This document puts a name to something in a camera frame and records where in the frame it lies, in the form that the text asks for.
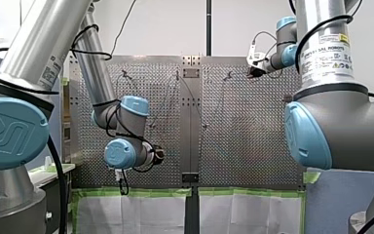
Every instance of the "robot end effector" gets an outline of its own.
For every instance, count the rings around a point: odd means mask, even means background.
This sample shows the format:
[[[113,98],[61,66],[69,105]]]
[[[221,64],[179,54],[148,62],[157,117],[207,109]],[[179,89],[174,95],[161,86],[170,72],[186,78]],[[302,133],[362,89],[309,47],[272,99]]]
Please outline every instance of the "robot end effector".
[[[286,17],[279,20],[276,36],[277,51],[271,56],[257,52],[256,38],[253,40],[247,56],[249,66],[247,78],[261,77],[294,65],[297,50],[296,18]]]

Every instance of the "metal bracket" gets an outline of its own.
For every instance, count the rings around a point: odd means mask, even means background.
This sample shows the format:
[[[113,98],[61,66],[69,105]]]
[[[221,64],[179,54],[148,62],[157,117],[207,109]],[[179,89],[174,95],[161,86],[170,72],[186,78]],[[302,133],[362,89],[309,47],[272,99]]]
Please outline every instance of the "metal bracket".
[[[300,184],[299,186],[298,186],[298,190],[299,191],[302,191],[302,192],[304,192],[304,191],[306,191],[306,184]]]
[[[183,56],[183,65],[200,67],[201,59],[201,56]]]
[[[184,68],[183,78],[200,78],[200,69]]]
[[[198,173],[183,173],[182,174],[183,182],[192,182],[197,183],[199,182],[199,174]]]

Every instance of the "metal frame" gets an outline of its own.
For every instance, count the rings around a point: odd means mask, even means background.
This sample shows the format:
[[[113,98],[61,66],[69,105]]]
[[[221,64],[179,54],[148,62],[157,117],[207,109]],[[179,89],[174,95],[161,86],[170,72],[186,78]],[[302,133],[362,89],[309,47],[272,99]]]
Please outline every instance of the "metal frame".
[[[114,82],[114,85],[117,85],[117,74],[114,74],[114,72],[117,72],[117,67],[114,67],[115,64],[125,65],[125,66],[132,66],[134,64],[138,65],[139,72],[143,75],[151,75],[153,77],[150,77],[151,79],[156,79],[154,71],[151,71],[153,69],[165,69],[165,67],[168,64],[171,64],[175,68],[174,78],[178,81],[178,89],[179,89],[179,134],[180,134],[180,141],[179,141],[179,176],[177,177],[177,180],[179,180],[178,183],[155,183],[157,180],[159,180],[158,176],[160,174],[154,174],[154,172],[146,174],[146,175],[133,175],[132,173],[129,174],[129,182],[132,187],[144,187],[144,188],[169,188],[169,187],[193,187],[197,188],[197,186],[243,186],[243,187],[258,187],[258,188],[270,188],[270,189],[280,189],[280,190],[304,190],[304,184],[303,184],[303,172],[305,170],[299,166],[296,166],[296,164],[291,165],[290,168],[285,169],[281,168],[280,161],[277,161],[279,163],[278,165],[275,165],[276,169],[281,169],[283,171],[288,170],[289,172],[293,172],[293,175],[297,174],[297,183],[231,183],[228,179],[226,179],[226,183],[204,183],[203,181],[203,170],[206,170],[206,168],[201,168],[201,163],[205,159],[204,157],[207,157],[208,155],[201,155],[203,153],[203,147],[206,147],[205,145],[202,145],[203,137],[205,135],[205,130],[208,127],[208,123],[206,123],[205,117],[210,115],[210,113],[202,113],[202,106],[206,105],[206,100],[203,100],[203,89],[206,88],[206,78],[208,77],[206,74],[206,71],[204,71],[204,68],[209,65],[214,65],[214,68],[225,68],[225,67],[237,67],[238,70],[246,68],[246,62],[245,58],[205,58],[205,57],[199,57],[199,56],[184,56],[184,57],[114,57],[109,62],[109,69],[112,77],[112,80]],[[158,64],[151,66],[151,69],[147,71],[143,70],[144,65],[151,65],[151,64]],[[198,76],[194,74],[194,70],[197,70]],[[281,83],[286,84],[289,83],[289,89],[292,90],[295,87],[298,87],[299,84],[293,84],[295,82],[294,77],[296,77],[296,73],[291,70],[285,71],[285,77],[280,80],[269,80],[268,82],[272,82],[272,85],[269,86],[270,88],[274,89],[272,91],[273,94],[276,94],[280,92],[281,87],[278,86],[274,87],[275,84]],[[79,65],[76,59],[73,59],[70,61],[70,104],[71,104],[71,159],[72,162],[78,165],[77,172],[75,173],[75,182],[76,179],[79,179],[76,177],[76,175],[79,174],[80,168],[85,169],[85,167],[80,167],[82,165],[82,158],[81,155],[83,153],[83,149],[79,147],[79,136],[80,129],[79,129],[79,121],[80,120],[80,111],[79,106],[85,105],[86,108],[90,108],[89,103],[82,103],[80,98],[80,92],[85,92],[85,90],[82,90],[83,87],[80,86],[81,81],[81,73],[79,69]],[[163,81],[159,84],[156,84],[156,86],[151,86],[151,84],[144,84],[143,89],[152,89],[151,92],[147,92],[146,94],[148,96],[153,96],[153,92],[159,92],[164,85]],[[125,85],[121,84],[120,87],[115,87],[115,89],[118,88],[119,90],[119,97],[127,92],[129,92],[128,87],[124,87]],[[258,97],[259,94],[254,91],[254,94],[252,94],[255,97]],[[151,107],[152,111],[157,111],[157,103],[155,103],[154,100],[155,97],[153,97],[153,100],[151,101]],[[96,151],[98,154],[101,154],[103,150],[102,149]],[[102,156],[98,155],[99,161],[102,161]],[[91,185],[85,185],[88,187],[97,187],[100,185],[116,185],[113,184],[111,179],[115,179],[113,172],[108,172],[107,168],[103,168],[104,171],[97,172],[98,174],[102,175],[104,178],[109,177],[109,182],[106,182],[105,184],[94,184]],[[167,170],[166,165],[158,166],[155,170],[157,171],[165,171]],[[148,181],[150,183],[138,183],[139,180]]]

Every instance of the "logo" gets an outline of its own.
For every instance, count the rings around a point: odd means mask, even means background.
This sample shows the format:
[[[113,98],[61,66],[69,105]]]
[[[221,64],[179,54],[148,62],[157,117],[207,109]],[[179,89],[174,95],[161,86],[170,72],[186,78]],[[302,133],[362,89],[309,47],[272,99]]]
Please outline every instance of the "logo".
[[[35,125],[0,114],[0,153],[22,155]]]
[[[330,46],[327,48],[328,51],[345,51],[344,47]]]

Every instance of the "light blue joint cap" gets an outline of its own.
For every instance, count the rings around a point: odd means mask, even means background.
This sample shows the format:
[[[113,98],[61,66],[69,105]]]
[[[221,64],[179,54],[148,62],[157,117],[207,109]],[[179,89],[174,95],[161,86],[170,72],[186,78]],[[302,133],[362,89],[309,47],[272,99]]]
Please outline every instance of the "light blue joint cap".
[[[121,107],[127,111],[140,116],[148,116],[148,100],[136,96],[124,96],[121,101]]]
[[[130,169],[135,166],[135,149],[125,139],[113,139],[105,147],[104,160],[110,168]]]
[[[93,111],[91,113],[91,123],[94,125],[94,126],[98,126],[98,124],[96,123],[96,120],[95,120],[95,111]]]
[[[309,110],[293,101],[285,109],[284,120],[287,146],[296,162],[305,167],[331,169],[329,145]]]
[[[286,67],[294,65],[294,62],[296,60],[296,51],[296,45],[290,45],[286,47],[281,54],[281,63],[283,63],[283,65]]]
[[[284,26],[286,26],[286,25],[288,25],[290,23],[293,23],[293,22],[296,22],[296,17],[285,17],[285,18],[282,18],[276,24],[276,30],[281,30],[282,27],[284,27]]]
[[[49,136],[47,117],[38,107],[0,97],[0,170],[17,168],[36,158]]]

